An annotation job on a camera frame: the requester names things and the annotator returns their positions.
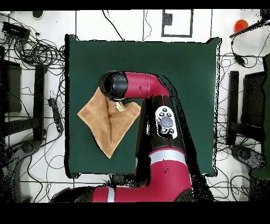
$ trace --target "dark green mat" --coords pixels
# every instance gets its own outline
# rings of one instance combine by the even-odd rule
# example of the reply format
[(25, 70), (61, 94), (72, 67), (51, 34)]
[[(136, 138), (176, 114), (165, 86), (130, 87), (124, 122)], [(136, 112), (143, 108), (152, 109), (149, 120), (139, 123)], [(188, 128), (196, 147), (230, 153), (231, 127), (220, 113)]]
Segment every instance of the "dark green mat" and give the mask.
[[(91, 130), (77, 115), (95, 93), (100, 76), (109, 70), (119, 70), (161, 74), (169, 78), (184, 109), (201, 173), (214, 176), (218, 43), (219, 38), (209, 43), (164, 43), (77, 41), (73, 35), (66, 36), (70, 88), (69, 133), (66, 133), (68, 172), (134, 173), (138, 119), (109, 160), (97, 147)], [(132, 100), (141, 105), (141, 99)]]

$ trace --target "towel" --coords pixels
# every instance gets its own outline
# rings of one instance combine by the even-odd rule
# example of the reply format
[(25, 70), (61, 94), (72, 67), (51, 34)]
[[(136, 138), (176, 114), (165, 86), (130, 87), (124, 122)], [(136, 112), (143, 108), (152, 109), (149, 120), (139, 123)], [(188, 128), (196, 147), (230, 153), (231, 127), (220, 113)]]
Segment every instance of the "towel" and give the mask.
[(123, 136), (140, 114), (135, 102), (123, 105), (102, 94), (99, 87), (78, 116), (90, 127), (101, 151), (111, 158)]

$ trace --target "black cap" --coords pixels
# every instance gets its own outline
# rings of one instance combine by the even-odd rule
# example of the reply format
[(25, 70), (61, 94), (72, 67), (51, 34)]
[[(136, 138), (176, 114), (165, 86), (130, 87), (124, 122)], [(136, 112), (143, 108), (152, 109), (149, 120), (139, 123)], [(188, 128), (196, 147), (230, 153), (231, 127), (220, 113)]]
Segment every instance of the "black cap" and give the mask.
[(99, 87), (106, 97), (121, 99), (128, 89), (128, 80), (124, 72), (108, 71), (100, 78)]

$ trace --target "orange object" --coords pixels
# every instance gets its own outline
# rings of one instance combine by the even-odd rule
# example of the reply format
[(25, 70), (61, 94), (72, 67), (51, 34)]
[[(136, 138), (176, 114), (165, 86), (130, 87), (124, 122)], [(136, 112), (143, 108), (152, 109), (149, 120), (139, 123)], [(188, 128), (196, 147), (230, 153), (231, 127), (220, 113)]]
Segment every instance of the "orange object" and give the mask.
[(234, 32), (239, 32), (248, 27), (248, 23), (245, 20), (238, 20), (234, 25)]

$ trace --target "floor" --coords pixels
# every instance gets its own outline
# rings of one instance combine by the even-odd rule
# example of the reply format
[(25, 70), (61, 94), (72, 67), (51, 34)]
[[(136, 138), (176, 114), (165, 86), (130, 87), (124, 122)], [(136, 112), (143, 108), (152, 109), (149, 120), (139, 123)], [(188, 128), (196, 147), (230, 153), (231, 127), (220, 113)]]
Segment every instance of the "floor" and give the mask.
[[(221, 128), (219, 142), (223, 142), (222, 136), (226, 125), (226, 107), (227, 107), (227, 86), (228, 86), (228, 74), (231, 70), (237, 70), (240, 74), (239, 91), (243, 87), (243, 77), (245, 74), (263, 71), (263, 65), (259, 61), (253, 68), (247, 69), (234, 63), (235, 60), (232, 57), (231, 39), (229, 36), (233, 34), (233, 26), (239, 19), (244, 19), (248, 24), (257, 22), (259, 18), (259, 10), (194, 10), (193, 14), (193, 34), (192, 38), (171, 38), (161, 37), (161, 18), (162, 10), (130, 10), (130, 11), (104, 11), (107, 18), (116, 26), (121, 37), (125, 40), (132, 41), (178, 41), (178, 42), (206, 42), (210, 38), (219, 37), (222, 38), (222, 44), (220, 48), (220, 59), (223, 60), (222, 67), (220, 69), (220, 77), (222, 77), (221, 86), (219, 88), (219, 117), (218, 117), (218, 129)], [(174, 10), (166, 10), (166, 13), (173, 13), (175, 17), (183, 15), (182, 20), (185, 20), (185, 13), (180, 14)], [(46, 11), (41, 19), (35, 19), (32, 16), (32, 12), (12, 12), (11, 18), (17, 21), (31, 26), (31, 30), (35, 29), (40, 33), (39, 39), (50, 40), (56, 44), (58, 48), (64, 45), (65, 34), (76, 34), (80, 40), (107, 40), (118, 41), (121, 40), (113, 26), (105, 19), (102, 11)], [(0, 15), (0, 21), (7, 21), (8, 18)], [(175, 30), (171, 30), (171, 33), (186, 34), (188, 33), (187, 26), (183, 25), (173, 27)], [(265, 56), (270, 53), (270, 46), (266, 41), (269, 34), (268, 28), (260, 28), (253, 30), (252, 32), (242, 34), (234, 41), (234, 51), (241, 55), (255, 55)], [(14, 52), (10, 51), (9, 59), (14, 61), (12, 57), (15, 57)], [(252, 67), (256, 60), (254, 58), (248, 58), (247, 66)], [(54, 74), (60, 74), (61, 69), (51, 70)], [(34, 71), (23, 70), (22, 72), (22, 94), (30, 94), (34, 90)], [(49, 98), (50, 95), (56, 94), (58, 91), (58, 85), (60, 82), (60, 76), (47, 73), (45, 77), (45, 98)], [(241, 112), (241, 92), (239, 93), (239, 115)], [(21, 100), (24, 103), (30, 116), (33, 115), (33, 97), (29, 95), (21, 95)], [(64, 102), (58, 98), (59, 109), (62, 110), (62, 116), (64, 117)], [(53, 122), (52, 110), (48, 105), (44, 105), (44, 127), (47, 128), (50, 123)], [(22, 119), (21, 117), (27, 116), (25, 110), (22, 109), (20, 113), (10, 113), (10, 118), (6, 118), (6, 121), (13, 119)], [(24, 131), (18, 134), (11, 135), (6, 138), (6, 142), (10, 145), (18, 143), (26, 135), (31, 137), (31, 130)], [(48, 128), (47, 141), (54, 140), (57, 137), (57, 131), (55, 125), (52, 124)], [(32, 202), (37, 196), (35, 202), (48, 202), (55, 193), (61, 191), (64, 188), (71, 187), (76, 188), (85, 185), (98, 186), (109, 180), (108, 175), (95, 175), (95, 174), (82, 174), (77, 179), (69, 179), (65, 175), (63, 168), (63, 155), (64, 155), (64, 133), (57, 141), (47, 144), (46, 147), (41, 148), (36, 154), (33, 155), (31, 162), (30, 174), (41, 183), (43, 188), (41, 190), (41, 184), (34, 181), (29, 177), (26, 170), (30, 162), (30, 158), (24, 160), (21, 168), (21, 191), (24, 196), (32, 196)], [(243, 139), (238, 137), (237, 141), (240, 143)], [(255, 142), (252, 139), (248, 139), (245, 144), (249, 144), (250, 147), (260, 152), (261, 148), (259, 144), (253, 145)], [(218, 175), (214, 178), (207, 178), (209, 186), (213, 192), (213, 195), (220, 201), (245, 201), (246, 191), (248, 191), (249, 182), (243, 177), (236, 177), (232, 183), (235, 186), (234, 196), (231, 190), (228, 188), (228, 181), (235, 175), (244, 175), (248, 177), (248, 172), (243, 164), (240, 164), (232, 158), (228, 149), (223, 144), (218, 144), (219, 152), (217, 153)]]

